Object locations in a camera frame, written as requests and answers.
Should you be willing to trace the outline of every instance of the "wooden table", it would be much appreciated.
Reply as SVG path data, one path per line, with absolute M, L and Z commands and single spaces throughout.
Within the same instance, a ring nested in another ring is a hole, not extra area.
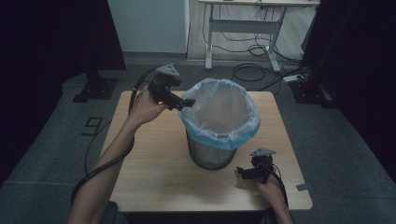
M 319 0 L 199 0 L 200 3 L 210 5 L 210 16 L 208 21 L 208 39 L 206 45 L 205 69 L 212 69 L 212 33 L 247 33 L 247 34 L 269 34 L 273 35 L 267 50 L 267 56 L 273 66 L 274 72 L 280 72 L 274 49 L 276 41 L 285 18 L 287 7 L 313 7 L 320 4 Z M 265 6 L 282 7 L 277 21 L 241 21 L 224 20 L 213 18 L 214 5 L 238 5 L 238 6 Z
M 181 96 L 182 91 L 175 91 Z M 252 168 L 249 153 L 258 147 L 276 151 L 274 164 L 282 174 L 290 209 L 310 209 L 307 190 L 296 186 L 304 178 L 288 134 L 270 92 L 249 93 L 258 107 L 262 124 L 258 133 L 237 149 L 232 162 L 217 171 L 196 165 L 189 154 L 184 125 L 177 110 L 165 110 L 143 125 L 135 135 L 132 152 L 125 158 L 111 196 L 121 212 L 257 211 L 268 207 L 250 180 L 243 180 L 236 166 Z M 104 149 L 127 117 L 131 92 L 120 97 Z

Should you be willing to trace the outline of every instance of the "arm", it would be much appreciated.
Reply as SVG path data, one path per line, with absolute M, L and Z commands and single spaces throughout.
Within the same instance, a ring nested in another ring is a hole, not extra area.
M 156 119 L 168 106 L 156 105 L 147 88 L 136 97 L 134 107 L 123 123 L 120 132 L 108 146 L 93 169 L 117 158 L 134 139 L 137 129 Z M 117 182 L 123 161 L 119 161 L 88 181 L 76 195 L 68 223 L 100 223 L 100 219 Z
M 264 184 L 258 179 L 253 181 L 256 184 L 260 195 L 273 207 L 276 214 L 277 223 L 294 223 L 291 218 L 289 208 L 284 203 L 282 190 L 280 189 L 276 178 L 274 178 L 272 175 L 269 175 L 267 181 Z

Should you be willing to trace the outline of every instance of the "white wall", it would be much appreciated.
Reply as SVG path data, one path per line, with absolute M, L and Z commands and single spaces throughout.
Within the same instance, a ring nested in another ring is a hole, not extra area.
M 122 51 L 186 53 L 189 0 L 108 0 Z

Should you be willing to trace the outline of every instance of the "dark curtain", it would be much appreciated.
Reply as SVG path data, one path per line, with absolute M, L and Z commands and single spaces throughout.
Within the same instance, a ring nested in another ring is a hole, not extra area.
M 322 0 L 303 61 L 396 182 L 395 5 Z
M 125 64 L 107 1 L 1 1 L 1 182 L 47 122 L 62 84 L 110 69 Z

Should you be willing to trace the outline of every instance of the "desk top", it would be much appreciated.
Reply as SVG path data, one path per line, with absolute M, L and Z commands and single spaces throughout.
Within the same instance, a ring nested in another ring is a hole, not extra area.
M 174 94 L 181 96 L 182 91 Z M 111 196 L 122 212 L 255 211 L 268 204 L 252 181 L 243 180 L 236 166 L 252 168 L 249 153 L 258 147 L 276 151 L 274 164 L 282 174 L 290 209 L 310 209 L 307 190 L 288 134 L 270 92 L 250 91 L 262 124 L 258 133 L 237 149 L 231 163 L 208 171 L 196 165 L 189 154 L 184 125 L 177 110 L 165 110 L 135 134 L 132 152 L 125 158 Z M 130 91 L 120 97 L 104 149 L 108 147 L 127 117 Z
M 319 6 L 319 0 L 199 0 L 200 3 L 211 5 L 254 5 L 271 7 L 313 7 Z

